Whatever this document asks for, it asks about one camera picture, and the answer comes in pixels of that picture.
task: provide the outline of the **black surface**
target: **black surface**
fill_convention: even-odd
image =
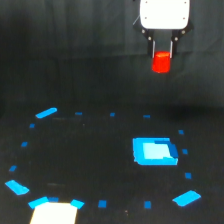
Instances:
[[[84,201],[78,224],[222,223],[223,110],[77,105],[60,106],[56,114],[35,119],[46,108],[14,106],[0,121],[0,223],[29,223],[27,203],[43,196]],[[74,116],[77,111],[83,115]],[[151,118],[143,119],[144,114]],[[169,137],[178,149],[178,166],[138,165],[133,161],[134,137]],[[23,141],[28,141],[26,148],[20,147]],[[8,172],[11,165],[18,166],[13,174]],[[186,180],[185,172],[193,179]],[[4,185],[11,179],[30,193],[16,196]],[[188,190],[202,198],[185,208],[172,202]],[[107,200],[105,210],[98,209],[98,200]],[[144,209],[148,200],[151,210]]]

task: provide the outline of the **white square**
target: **white square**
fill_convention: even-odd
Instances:
[[[77,208],[69,203],[44,203],[38,205],[30,224],[74,224]]]
[[[145,159],[173,158],[166,144],[144,143],[143,151]]]
[[[141,0],[141,24],[146,29],[184,29],[190,0]]]

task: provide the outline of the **blue tape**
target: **blue tape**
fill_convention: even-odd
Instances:
[[[47,117],[55,112],[57,112],[57,108],[50,108],[50,109],[45,110],[39,114],[36,114],[36,117],[41,119],[41,118]]]
[[[8,188],[10,188],[17,195],[23,195],[30,191],[28,188],[18,184],[14,180],[10,180],[10,181],[6,182],[5,185]]]
[[[43,197],[43,198],[39,198],[35,201],[31,201],[28,203],[28,205],[30,206],[30,208],[34,209],[36,208],[38,205],[42,205],[46,202],[49,202],[48,198],[47,197]]]
[[[163,158],[163,159],[145,159],[144,156],[144,143],[155,143],[158,141],[170,141],[169,138],[134,138],[133,151],[134,161],[139,165],[177,165],[177,158]]]
[[[58,202],[59,201],[59,199],[56,197],[50,197],[50,198],[48,198],[48,200],[49,200],[49,202]]]
[[[143,118],[150,118],[150,115],[143,115]]]
[[[75,115],[81,116],[82,112],[76,112]]]
[[[185,173],[185,178],[186,179],[191,179],[192,177],[191,177],[191,173]]]
[[[27,147],[27,145],[28,145],[28,142],[23,142],[23,143],[21,144],[21,147]]]
[[[30,124],[30,128],[34,128],[35,127],[35,124]]]
[[[9,169],[10,172],[14,172],[16,170],[17,166],[11,166],[11,168]]]
[[[71,202],[71,205],[78,208],[78,209],[82,208],[82,206],[84,204],[85,204],[84,202],[77,201],[77,200],[72,200],[72,202]]]
[[[179,134],[180,135],[184,135],[184,131],[183,130],[179,130]]]
[[[182,149],[182,152],[183,152],[184,155],[188,155],[187,149]]]
[[[107,201],[100,200],[98,204],[99,208],[106,208],[107,207]]]
[[[145,208],[146,209],[151,209],[151,202],[150,201],[145,201]]]
[[[176,197],[173,199],[174,202],[176,202],[179,206],[184,207],[196,200],[201,198],[201,195],[196,193],[195,191],[188,191],[179,197]]]

